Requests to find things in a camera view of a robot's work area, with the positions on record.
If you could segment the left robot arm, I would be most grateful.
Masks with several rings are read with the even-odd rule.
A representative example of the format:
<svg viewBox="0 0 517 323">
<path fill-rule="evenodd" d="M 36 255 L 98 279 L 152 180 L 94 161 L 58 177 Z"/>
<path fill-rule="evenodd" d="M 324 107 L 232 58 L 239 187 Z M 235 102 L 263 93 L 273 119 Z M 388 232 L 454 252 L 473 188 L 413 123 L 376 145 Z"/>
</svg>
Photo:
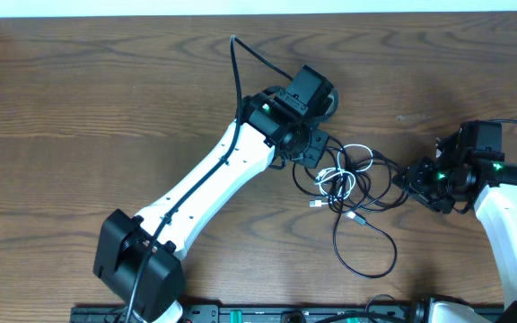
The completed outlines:
<svg viewBox="0 0 517 323">
<path fill-rule="evenodd" d="M 176 322 L 186 287 L 181 261 L 198 234 L 245 183 L 275 159 L 314 169 L 329 141 L 318 126 L 334 114 L 334 85 L 305 65 L 286 86 L 241 100 L 213 150 L 174 188 L 134 216 L 102 224 L 93 265 L 139 322 Z"/>
</svg>

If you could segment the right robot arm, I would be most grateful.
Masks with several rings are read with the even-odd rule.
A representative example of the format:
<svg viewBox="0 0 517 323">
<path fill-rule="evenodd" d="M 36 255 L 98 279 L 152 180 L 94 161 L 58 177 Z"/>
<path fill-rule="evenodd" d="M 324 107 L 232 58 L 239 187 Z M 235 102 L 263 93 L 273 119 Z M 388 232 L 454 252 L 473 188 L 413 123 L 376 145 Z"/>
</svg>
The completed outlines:
<svg viewBox="0 0 517 323">
<path fill-rule="evenodd" d="M 474 120 L 436 143 L 436 157 L 415 161 L 393 182 L 436 213 L 464 203 L 481 222 L 504 292 L 501 322 L 517 322 L 517 164 L 502 150 L 501 119 Z"/>
</svg>

